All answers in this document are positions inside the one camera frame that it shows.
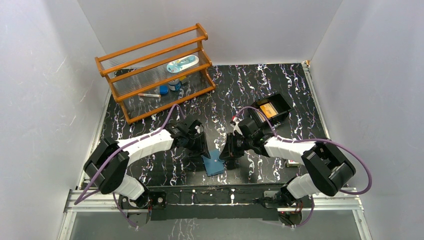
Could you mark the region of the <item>blue card holder wallet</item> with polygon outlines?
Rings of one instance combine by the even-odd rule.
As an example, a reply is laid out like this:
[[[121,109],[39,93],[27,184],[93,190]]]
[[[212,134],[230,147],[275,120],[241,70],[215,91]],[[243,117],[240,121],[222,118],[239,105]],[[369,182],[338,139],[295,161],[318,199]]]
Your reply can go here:
[[[208,177],[223,174],[225,172],[224,162],[220,159],[220,151],[214,149],[209,152],[210,157],[202,155],[203,165]]]

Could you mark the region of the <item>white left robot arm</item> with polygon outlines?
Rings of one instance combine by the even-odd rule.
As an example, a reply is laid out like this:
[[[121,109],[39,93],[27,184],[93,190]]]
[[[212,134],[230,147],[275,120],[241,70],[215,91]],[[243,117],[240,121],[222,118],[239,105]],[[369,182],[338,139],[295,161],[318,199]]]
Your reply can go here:
[[[127,168],[144,157],[174,148],[188,150],[194,157],[211,156],[199,120],[173,120],[163,128],[142,136],[122,140],[102,139],[83,167],[90,178],[87,187],[94,186],[103,195],[124,196],[135,207],[144,208],[153,202],[151,192],[140,180],[129,176]]]

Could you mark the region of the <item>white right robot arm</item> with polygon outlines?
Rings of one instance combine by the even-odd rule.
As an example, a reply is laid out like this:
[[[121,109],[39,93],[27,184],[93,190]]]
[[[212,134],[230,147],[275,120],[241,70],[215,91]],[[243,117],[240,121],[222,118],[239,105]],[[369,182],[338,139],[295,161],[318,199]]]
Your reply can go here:
[[[303,197],[317,193],[335,196],[356,173],[356,169],[339,148],[326,141],[298,142],[265,133],[251,118],[231,121],[233,130],[219,158],[227,161],[240,158],[248,150],[266,157],[283,158],[305,166],[307,173],[286,182],[276,193],[264,193],[254,203],[270,208],[295,207]]]

